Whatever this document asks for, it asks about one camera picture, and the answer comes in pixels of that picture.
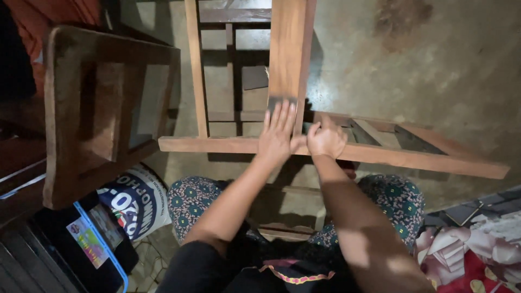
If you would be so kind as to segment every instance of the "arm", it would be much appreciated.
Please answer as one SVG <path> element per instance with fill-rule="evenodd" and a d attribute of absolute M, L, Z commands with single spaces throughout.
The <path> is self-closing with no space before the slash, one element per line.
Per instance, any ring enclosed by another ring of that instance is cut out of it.
<path fill-rule="evenodd" d="M 182 245 L 202 241 L 225 255 L 227 244 L 241 227 L 253 200 L 271 172 L 282 165 L 305 137 L 290 140 L 295 122 L 295 106 L 285 101 L 275 107 L 270 119 L 266 111 L 264 128 L 259 137 L 258 154 L 244 173 L 220 194 L 188 232 Z"/>
<path fill-rule="evenodd" d="M 307 144 L 318 171 L 324 204 L 360 288 L 377 292 L 435 292 L 382 210 L 335 162 L 346 134 L 329 117 L 313 125 Z"/>

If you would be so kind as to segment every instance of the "wooden chair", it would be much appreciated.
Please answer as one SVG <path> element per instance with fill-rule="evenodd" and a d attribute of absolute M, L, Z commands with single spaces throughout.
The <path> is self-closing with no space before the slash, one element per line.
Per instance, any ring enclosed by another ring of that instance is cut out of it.
<path fill-rule="evenodd" d="M 201 62 L 201 29 L 226 29 L 228 52 L 234 50 L 234 28 L 267 26 L 270 18 L 269 97 L 297 98 L 294 135 L 303 122 L 320 121 L 321 112 L 306 111 L 306 81 L 316 0 L 274 0 L 272 9 L 199 10 L 197 0 L 185 0 L 198 137 L 161 137 L 165 152 L 257 153 L 258 139 L 252 137 L 212 137 L 209 121 L 262 121 L 264 111 L 209 112 L 206 106 L 204 70 Z M 510 169 L 492 162 L 456 141 L 422 126 L 380 119 L 327 113 L 337 124 L 368 143 L 347 143 L 339 159 L 385 164 L 437 172 L 502 179 Z M 295 154 L 309 155 L 302 147 Z"/>
<path fill-rule="evenodd" d="M 180 51 L 59 26 L 51 31 L 46 52 L 43 198 L 44 206 L 62 209 L 158 150 Z M 154 106 L 154 129 L 146 141 L 130 147 L 147 65 L 165 65 L 163 87 Z"/>

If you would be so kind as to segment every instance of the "hand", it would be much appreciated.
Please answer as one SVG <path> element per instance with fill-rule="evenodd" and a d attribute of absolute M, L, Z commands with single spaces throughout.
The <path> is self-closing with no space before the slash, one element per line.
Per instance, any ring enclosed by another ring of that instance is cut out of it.
<path fill-rule="evenodd" d="M 293 137 L 295 124 L 296 108 L 288 100 L 282 104 L 275 105 L 273 115 L 270 119 L 270 112 L 266 111 L 264 117 L 264 129 L 259 137 L 259 149 L 257 157 L 276 168 L 284 164 L 289 159 L 291 153 L 306 144 L 305 136 Z"/>
<path fill-rule="evenodd" d="M 337 126 L 327 115 L 322 115 L 322 123 L 313 124 L 307 132 L 307 148 L 311 156 L 327 155 L 336 159 L 342 154 L 347 140 L 348 135 L 342 131 L 342 127 Z"/>

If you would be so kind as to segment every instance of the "concrete floor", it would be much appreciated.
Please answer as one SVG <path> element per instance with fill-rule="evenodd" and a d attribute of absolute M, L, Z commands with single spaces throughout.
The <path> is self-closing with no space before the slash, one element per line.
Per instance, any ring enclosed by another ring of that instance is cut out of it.
<path fill-rule="evenodd" d="M 358 176 L 407 176 L 420 186 L 431 211 L 521 184 L 521 2 L 416 0 L 411 6 L 402 0 L 393 2 L 403 10 L 391 7 L 390 14 L 385 2 L 318 1 L 307 88 L 312 109 L 433 126 L 512 169 L 504 180 L 493 180 L 362 164 Z M 202 7 L 225 4 L 201 1 Z M 181 49 L 180 88 L 171 101 L 179 109 L 174 134 L 197 135 L 184 2 L 127 0 L 121 5 L 123 23 Z M 235 0 L 230 6 L 270 7 L 270 0 Z M 408 22 L 400 20 L 403 11 Z M 267 50 L 269 33 L 238 31 L 237 47 Z M 226 49 L 224 31 L 203 31 L 202 38 L 203 49 Z M 226 67 L 205 66 L 205 74 L 208 107 L 231 111 Z M 243 108 L 264 109 L 266 96 L 267 89 L 245 92 Z M 258 131 L 258 124 L 244 126 L 244 135 Z M 235 126 L 213 123 L 210 132 L 233 136 Z M 237 178 L 247 167 L 210 162 L 201 153 L 156 153 L 145 162 L 167 184 L 187 175 Z M 318 187 L 312 165 L 300 170 L 304 163 L 292 159 L 277 183 Z"/>

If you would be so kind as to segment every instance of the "dark stain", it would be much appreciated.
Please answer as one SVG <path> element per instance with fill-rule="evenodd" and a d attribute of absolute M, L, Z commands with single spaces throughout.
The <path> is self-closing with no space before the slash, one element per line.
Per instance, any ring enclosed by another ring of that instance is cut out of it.
<path fill-rule="evenodd" d="M 375 35 L 383 38 L 382 46 L 389 53 L 412 46 L 415 28 L 432 15 L 432 5 L 424 0 L 379 0 L 377 5 Z"/>

